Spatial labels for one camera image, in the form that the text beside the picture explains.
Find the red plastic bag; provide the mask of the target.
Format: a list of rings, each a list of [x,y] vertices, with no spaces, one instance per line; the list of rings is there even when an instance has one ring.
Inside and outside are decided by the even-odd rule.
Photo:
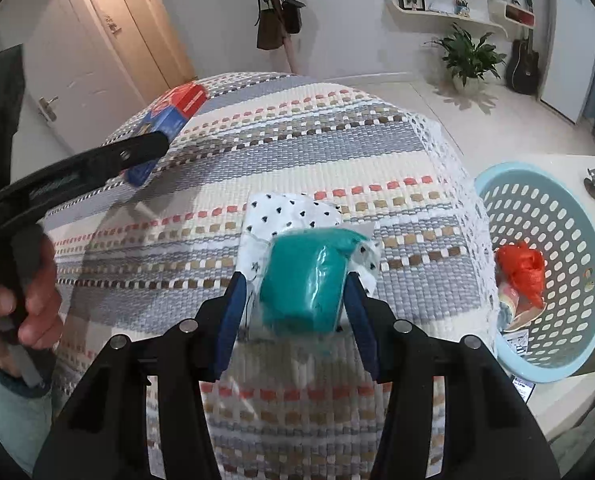
[[[526,242],[506,244],[496,250],[496,262],[506,281],[532,307],[544,307],[546,263],[538,249]]]

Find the red blue snack package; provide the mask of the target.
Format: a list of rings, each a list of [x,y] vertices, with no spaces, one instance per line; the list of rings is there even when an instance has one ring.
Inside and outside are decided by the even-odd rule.
[[[208,90],[202,84],[192,81],[168,90],[153,102],[144,118],[133,128],[130,139],[152,136],[155,132],[168,139],[168,147],[163,148],[164,143],[159,142],[156,146],[150,143],[150,151],[141,148],[138,151],[141,164],[131,166],[124,172],[124,179],[128,184],[140,188],[147,182],[176,136],[183,131],[186,123],[198,113],[207,99]]]

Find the white red panda paper cup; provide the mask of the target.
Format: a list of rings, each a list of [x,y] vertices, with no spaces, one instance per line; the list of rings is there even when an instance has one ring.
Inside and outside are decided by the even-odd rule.
[[[506,281],[498,284],[499,313],[497,327],[502,333],[515,332],[528,326],[543,313]]]

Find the teal tissue pack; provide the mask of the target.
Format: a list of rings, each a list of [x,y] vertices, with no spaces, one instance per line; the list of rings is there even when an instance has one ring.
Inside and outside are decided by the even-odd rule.
[[[340,226],[280,235],[270,245],[258,289],[263,326],[277,337],[334,332],[347,274],[360,274],[374,290],[380,257],[378,242]]]

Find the striped woven cloth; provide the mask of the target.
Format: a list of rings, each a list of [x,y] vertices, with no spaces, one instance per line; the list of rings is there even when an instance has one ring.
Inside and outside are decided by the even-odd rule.
[[[370,222],[372,296],[433,337],[493,343],[484,206],[437,122],[301,76],[203,84],[208,100],[145,185],[117,178],[45,217],[66,316],[56,408],[111,336],[162,334],[225,291],[258,193],[296,196],[305,226]],[[363,370],[351,332],[316,352],[239,344],[220,381],[201,387],[228,479],[367,478],[390,392]]]

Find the light blue plastic basket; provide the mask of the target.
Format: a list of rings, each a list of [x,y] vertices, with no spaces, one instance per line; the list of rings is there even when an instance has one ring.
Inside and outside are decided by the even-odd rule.
[[[498,359],[511,374],[547,384],[574,375],[595,348],[595,228],[560,180],[526,162],[504,162],[475,179],[495,250],[515,243],[545,260],[543,310],[522,322],[519,344],[503,330]]]

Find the beige door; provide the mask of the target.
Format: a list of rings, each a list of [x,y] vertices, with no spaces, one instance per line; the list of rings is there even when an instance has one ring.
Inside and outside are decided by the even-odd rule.
[[[88,1],[142,101],[197,78],[162,0]]]

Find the brown hanging bag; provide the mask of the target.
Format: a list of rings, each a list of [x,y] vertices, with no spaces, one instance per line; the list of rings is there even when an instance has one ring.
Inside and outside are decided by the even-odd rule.
[[[260,50],[277,50],[284,39],[302,30],[302,10],[306,4],[299,0],[258,0],[258,39]]]

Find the pink coat rack stand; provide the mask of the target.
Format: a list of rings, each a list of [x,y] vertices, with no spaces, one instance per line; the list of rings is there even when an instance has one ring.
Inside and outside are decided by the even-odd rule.
[[[284,37],[284,53],[286,54],[290,72],[294,75],[299,75],[299,64],[298,61],[296,61],[296,50],[294,50],[290,36]]]

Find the black acoustic guitar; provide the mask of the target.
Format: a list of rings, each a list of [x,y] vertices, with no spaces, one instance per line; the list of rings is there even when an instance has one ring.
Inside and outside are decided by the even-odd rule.
[[[533,31],[528,29],[512,44],[511,57],[507,63],[507,87],[525,96],[535,96],[539,85],[539,54],[533,48]]]

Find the green potted plant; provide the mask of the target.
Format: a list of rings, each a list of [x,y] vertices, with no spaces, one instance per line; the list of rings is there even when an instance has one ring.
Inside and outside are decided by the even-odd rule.
[[[488,41],[489,37],[491,32],[474,38],[467,29],[454,23],[447,35],[429,41],[443,51],[442,61],[450,80],[464,96],[480,93],[488,76],[501,79],[499,66],[505,65],[507,55],[499,52]]]

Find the white refrigerator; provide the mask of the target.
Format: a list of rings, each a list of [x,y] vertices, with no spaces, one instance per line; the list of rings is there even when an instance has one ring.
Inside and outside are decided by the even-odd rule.
[[[591,0],[550,0],[549,50],[540,101],[579,121],[595,73],[595,6]]]

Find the white curved wall shelf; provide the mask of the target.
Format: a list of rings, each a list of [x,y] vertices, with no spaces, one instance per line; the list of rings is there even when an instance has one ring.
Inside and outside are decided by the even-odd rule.
[[[434,18],[435,20],[444,20],[450,23],[460,23],[462,26],[469,24],[471,26],[484,27],[488,32],[494,32],[494,34],[503,35],[506,39],[510,38],[509,32],[506,31],[503,25],[499,25],[490,21],[475,20],[474,18],[465,18],[464,16],[450,13],[406,10],[402,9],[394,0],[385,0],[384,4],[396,14],[409,16],[409,18],[412,18],[413,16],[415,18],[422,18],[423,20],[432,20],[432,18]]]

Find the white and red wall cubby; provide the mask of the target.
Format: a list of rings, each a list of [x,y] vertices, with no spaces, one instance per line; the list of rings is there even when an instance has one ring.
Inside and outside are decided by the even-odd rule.
[[[494,23],[507,26],[510,24],[533,28],[535,15],[532,11],[506,0],[487,0],[489,17]]]

